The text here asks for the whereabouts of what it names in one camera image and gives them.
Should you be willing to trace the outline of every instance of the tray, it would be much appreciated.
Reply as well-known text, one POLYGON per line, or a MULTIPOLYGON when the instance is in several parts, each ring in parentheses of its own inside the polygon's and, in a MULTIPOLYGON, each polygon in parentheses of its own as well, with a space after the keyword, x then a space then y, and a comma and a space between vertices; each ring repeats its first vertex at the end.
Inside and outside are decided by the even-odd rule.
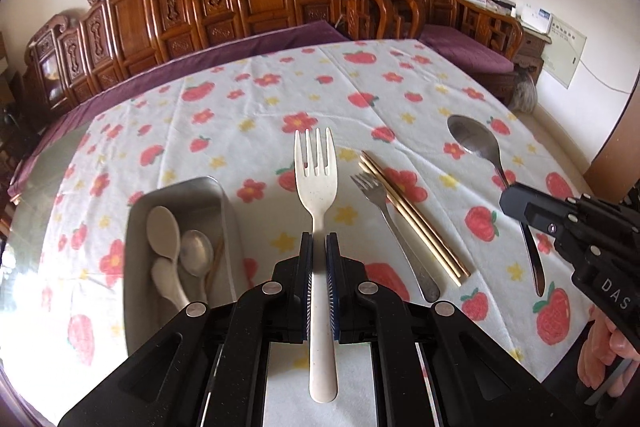
MULTIPOLYGON (((210 307, 235 302, 248 289, 236 216, 215 179, 194 178, 145 194, 131 207, 127 221, 123 300, 129 355, 177 313, 174 305, 160 296, 151 280, 151 266, 158 255, 146 240, 146 216, 158 205, 174 214, 180 234, 189 229, 200 230, 214 248, 220 234, 224 235, 223 258, 206 289, 210 307)), ((179 264, 178 274, 187 296, 197 300, 195 279, 179 264)))

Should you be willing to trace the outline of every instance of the fork handle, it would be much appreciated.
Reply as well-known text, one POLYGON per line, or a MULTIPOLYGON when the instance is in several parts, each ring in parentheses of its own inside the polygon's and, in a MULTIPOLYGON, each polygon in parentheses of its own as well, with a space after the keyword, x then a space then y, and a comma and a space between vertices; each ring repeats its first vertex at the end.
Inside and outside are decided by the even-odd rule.
POLYGON ((409 246, 405 238, 396 227, 394 220, 391 219, 391 215, 389 211, 386 209, 386 205, 383 208, 380 208, 382 215, 385 218, 386 223, 391 229, 391 232, 396 236, 396 241, 398 241, 398 245, 400 246, 400 250, 404 253, 407 261, 409 262, 409 266, 411 267, 412 272, 414 273, 414 277, 418 282, 418 288, 420 288, 420 293, 422 297, 427 302, 435 302, 440 298, 440 288, 433 280, 433 277, 429 274, 427 269, 422 264, 422 261, 418 259, 418 256, 415 254, 414 250, 409 246))
POLYGON ((309 394, 318 403, 328 403, 338 394, 338 373, 335 367, 334 332, 331 327, 329 306, 324 216, 313 216, 313 241, 309 394))

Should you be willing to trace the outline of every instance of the purple cushion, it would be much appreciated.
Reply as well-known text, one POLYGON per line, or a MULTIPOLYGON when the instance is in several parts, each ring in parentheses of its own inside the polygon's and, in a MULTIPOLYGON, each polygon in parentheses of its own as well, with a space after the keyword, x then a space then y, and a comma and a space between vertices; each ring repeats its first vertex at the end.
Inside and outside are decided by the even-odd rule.
POLYGON ((511 73, 513 62, 450 26, 425 25, 420 38, 466 74, 511 73))
POLYGON ((242 58, 348 40, 327 22, 316 21, 294 28, 276 30, 237 41, 225 42, 213 48, 207 48, 176 58, 151 70, 132 76, 125 82, 97 94, 86 102, 82 102, 78 107, 73 108, 51 124, 43 133, 40 143, 31 153, 31 156, 25 158, 18 165, 8 193, 13 198, 22 192, 38 156, 47 147, 67 133, 92 121, 107 109, 149 89, 162 86, 162 84, 182 78, 188 74, 228 64, 242 58))

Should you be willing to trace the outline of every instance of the floral tablecloth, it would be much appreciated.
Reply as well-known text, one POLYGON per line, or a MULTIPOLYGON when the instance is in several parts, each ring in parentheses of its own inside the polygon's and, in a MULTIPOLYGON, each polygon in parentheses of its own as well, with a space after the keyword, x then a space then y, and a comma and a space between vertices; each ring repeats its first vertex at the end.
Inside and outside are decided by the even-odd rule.
MULTIPOLYGON (((500 180, 450 137, 446 120, 453 113, 491 127, 509 179, 563 198, 578 194, 504 106, 412 40, 240 60, 106 111, 89 127, 56 198, 38 273, 40 299, 24 309, 36 340, 29 340, 28 353, 3 357, 12 382, 57 421, 127 356, 123 241, 128 209, 143 193, 215 177, 238 216, 246 276, 251 284, 269 279, 274 263, 296 255, 301 233, 310 230, 292 154, 294 131, 313 126, 334 133, 338 196, 326 224, 338 233, 342 254, 366 263, 371 279, 403 299, 425 304, 379 210, 349 179, 359 170, 358 152, 369 150, 472 271, 457 288, 407 232, 433 267, 442 298, 543 379, 582 330, 589 303, 549 238, 534 232, 547 281, 545 296, 536 296, 520 228, 498 206, 500 180), (38 367, 37 381, 20 374, 25 367, 38 367)), ((373 425, 367 364, 366 346, 340 346, 338 399, 318 406, 308 397, 305 348, 275 347, 265 425, 298 425, 303 418, 308 425, 373 425)))

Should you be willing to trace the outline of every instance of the fork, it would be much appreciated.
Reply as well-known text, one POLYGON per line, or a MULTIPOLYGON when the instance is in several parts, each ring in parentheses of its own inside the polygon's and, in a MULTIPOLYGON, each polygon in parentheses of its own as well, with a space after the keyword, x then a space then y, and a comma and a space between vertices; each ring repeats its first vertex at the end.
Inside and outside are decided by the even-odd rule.
POLYGON ((311 306, 309 331, 309 394, 318 403, 331 402, 338 394, 338 374, 335 368, 334 332, 326 269, 324 214, 334 203, 338 191, 338 171, 334 139, 326 130, 327 165, 322 156, 320 130, 316 128, 318 165, 314 165, 309 130, 306 137, 306 167, 302 157, 300 131, 296 131, 294 165, 298 196, 313 219, 313 264, 311 272, 311 306))
POLYGON ((437 301, 440 297, 440 288, 438 288, 433 277, 431 277, 424 264, 422 264, 407 241, 402 237, 398 227, 396 227, 393 219, 391 219, 391 215, 386 207, 386 189, 384 185, 380 183, 375 176, 368 172, 356 174, 355 176, 352 176, 351 179, 362 191, 367 200, 375 204, 375 206, 380 209, 380 212, 382 212, 382 216, 385 218, 389 229, 391 229, 391 232, 396 236, 400 250, 402 250, 402 253, 404 253, 404 256, 409 262, 409 266, 411 267, 414 277, 418 282, 418 288, 420 288, 420 293, 424 300, 427 302, 437 301))

